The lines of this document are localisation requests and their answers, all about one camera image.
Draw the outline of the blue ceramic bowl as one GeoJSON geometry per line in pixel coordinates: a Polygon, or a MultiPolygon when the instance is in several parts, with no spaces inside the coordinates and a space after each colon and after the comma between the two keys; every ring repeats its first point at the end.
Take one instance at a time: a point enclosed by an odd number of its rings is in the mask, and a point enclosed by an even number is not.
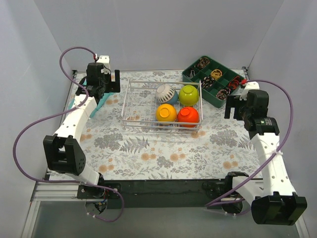
{"type": "Polygon", "coordinates": [[[168,104],[174,105],[176,104],[178,101],[178,93],[177,91],[174,91],[174,95],[172,96],[172,98],[167,102],[168,104]]]}

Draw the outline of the teal cloth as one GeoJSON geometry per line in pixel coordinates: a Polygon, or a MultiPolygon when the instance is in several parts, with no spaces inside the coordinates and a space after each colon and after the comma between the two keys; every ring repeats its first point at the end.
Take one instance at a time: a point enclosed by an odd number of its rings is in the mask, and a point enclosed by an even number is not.
{"type": "MultiPolygon", "coordinates": [[[[96,112],[104,105],[104,103],[106,102],[106,100],[109,98],[109,96],[112,96],[113,93],[105,93],[104,96],[100,99],[100,101],[97,103],[96,108],[92,111],[92,113],[90,114],[90,118],[94,117],[94,115],[96,114],[96,112]]],[[[68,110],[72,108],[74,104],[74,97],[71,98],[71,101],[68,105],[68,110]]]]}

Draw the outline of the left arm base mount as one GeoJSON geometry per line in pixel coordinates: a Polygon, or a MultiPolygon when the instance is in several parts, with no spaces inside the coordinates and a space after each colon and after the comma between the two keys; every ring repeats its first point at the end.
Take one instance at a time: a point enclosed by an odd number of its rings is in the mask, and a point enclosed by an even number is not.
{"type": "MultiPolygon", "coordinates": [[[[121,191],[121,184],[117,182],[107,182],[104,180],[104,177],[101,173],[99,173],[100,178],[98,180],[98,185],[106,186],[114,191],[121,191]]],[[[79,199],[98,199],[99,201],[94,202],[94,211],[97,210],[100,215],[107,208],[108,199],[119,199],[119,196],[116,192],[112,190],[91,187],[86,185],[79,185],[77,198],[79,199]]]]}

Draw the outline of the white wire dish rack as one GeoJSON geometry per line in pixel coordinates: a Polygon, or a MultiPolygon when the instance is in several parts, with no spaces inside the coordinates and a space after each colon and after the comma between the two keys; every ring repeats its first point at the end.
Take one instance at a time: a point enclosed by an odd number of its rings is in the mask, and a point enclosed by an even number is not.
{"type": "Polygon", "coordinates": [[[193,130],[199,131],[203,121],[201,82],[158,82],[158,81],[128,81],[121,120],[124,127],[139,127],[148,130],[193,130]],[[198,102],[193,108],[199,113],[199,122],[194,127],[187,127],[187,122],[161,122],[156,119],[156,110],[160,106],[156,99],[156,91],[162,85],[172,86],[176,92],[182,87],[192,85],[197,88],[199,94],[198,102]]]}

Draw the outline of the lime green bowl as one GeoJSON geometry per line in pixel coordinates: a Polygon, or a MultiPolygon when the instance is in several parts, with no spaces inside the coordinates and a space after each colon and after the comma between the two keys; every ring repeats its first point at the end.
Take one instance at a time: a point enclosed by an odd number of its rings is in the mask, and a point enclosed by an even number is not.
{"type": "Polygon", "coordinates": [[[194,106],[199,100],[199,93],[192,85],[183,86],[178,93],[179,102],[184,106],[194,106]]]}

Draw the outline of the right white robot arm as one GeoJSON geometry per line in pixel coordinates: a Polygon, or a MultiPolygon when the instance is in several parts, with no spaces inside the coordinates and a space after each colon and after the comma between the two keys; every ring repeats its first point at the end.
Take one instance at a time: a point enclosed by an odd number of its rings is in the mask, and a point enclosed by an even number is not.
{"type": "Polygon", "coordinates": [[[251,206],[257,224],[291,226],[307,208],[306,198],[298,196],[284,165],[276,119],[267,116],[269,95],[263,90],[249,90],[246,95],[228,96],[225,118],[234,109],[234,119],[242,120],[256,150],[263,177],[263,186],[245,181],[247,175],[237,173],[224,184],[230,197],[240,194],[251,206]]]}

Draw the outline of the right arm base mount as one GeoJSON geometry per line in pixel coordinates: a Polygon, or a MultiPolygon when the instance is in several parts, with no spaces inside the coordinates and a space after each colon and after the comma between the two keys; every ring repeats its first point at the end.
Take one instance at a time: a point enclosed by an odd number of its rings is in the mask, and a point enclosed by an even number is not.
{"type": "MultiPolygon", "coordinates": [[[[220,182],[204,182],[203,183],[203,189],[206,191],[206,195],[211,199],[215,200],[219,196],[222,196],[223,194],[227,193],[229,190],[233,188],[232,181],[234,177],[248,177],[248,175],[244,172],[229,172],[224,179],[221,179],[220,182]]],[[[244,215],[248,212],[242,211],[243,209],[243,198],[242,196],[234,191],[230,195],[227,195],[226,198],[232,198],[232,201],[236,201],[235,203],[225,203],[224,201],[221,201],[221,199],[217,200],[216,203],[214,203],[211,206],[205,205],[207,209],[211,209],[215,206],[220,206],[224,212],[229,213],[230,215],[244,215]]]]}

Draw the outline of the white striped ceramic bowl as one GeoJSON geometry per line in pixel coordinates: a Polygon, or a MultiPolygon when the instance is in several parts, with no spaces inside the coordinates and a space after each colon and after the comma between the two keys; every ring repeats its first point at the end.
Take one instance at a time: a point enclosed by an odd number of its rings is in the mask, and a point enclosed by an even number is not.
{"type": "Polygon", "coordinates": [[[163,84],[156,90],[156,99],[159,103],[167,103],[174,95],[175,89],[168,84],[163,84]]]}

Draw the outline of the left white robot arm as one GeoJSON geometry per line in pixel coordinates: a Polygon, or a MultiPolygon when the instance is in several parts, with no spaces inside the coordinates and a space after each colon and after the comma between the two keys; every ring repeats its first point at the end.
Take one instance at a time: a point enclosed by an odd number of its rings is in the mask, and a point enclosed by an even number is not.
{"type": "Polygon", "coordinates": [[[109,57],[101,56],[89,63],[86,77],[75,92],[70,112],[52,136],[43,140],[48,168],[66,174],[76,181],[89,183],[88,192],[94,198],[105,194],[101,175],[86,164],[86,156],[80,146],[80,137],[88,119],[105,103],[109,93],[120,92],[120,72],[111,72],[109,57]]]}

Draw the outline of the orange yellow bowl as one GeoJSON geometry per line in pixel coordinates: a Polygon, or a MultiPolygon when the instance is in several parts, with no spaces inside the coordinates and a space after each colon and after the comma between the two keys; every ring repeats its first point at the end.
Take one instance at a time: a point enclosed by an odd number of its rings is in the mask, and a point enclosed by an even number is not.
{"type": "Polygon", "coordinates": [[[170,104],[161,104],[156,110],[156,120],[160,122],[174,122],[177,119],[177,111],[170,104]]]}

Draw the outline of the red orange bowl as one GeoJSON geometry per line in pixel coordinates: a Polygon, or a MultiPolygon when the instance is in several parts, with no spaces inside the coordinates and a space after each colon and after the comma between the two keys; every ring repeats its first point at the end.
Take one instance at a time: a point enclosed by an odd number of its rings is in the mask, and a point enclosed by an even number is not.
{"type": "Polygon", "coordinates": [[[193,124],[181,124],[182,127],[195,127],[196,123],[199,123],[199,113],[193,107],[183,107],[178,115],[177,115],[178,122],[193,122],[193,124]]]}

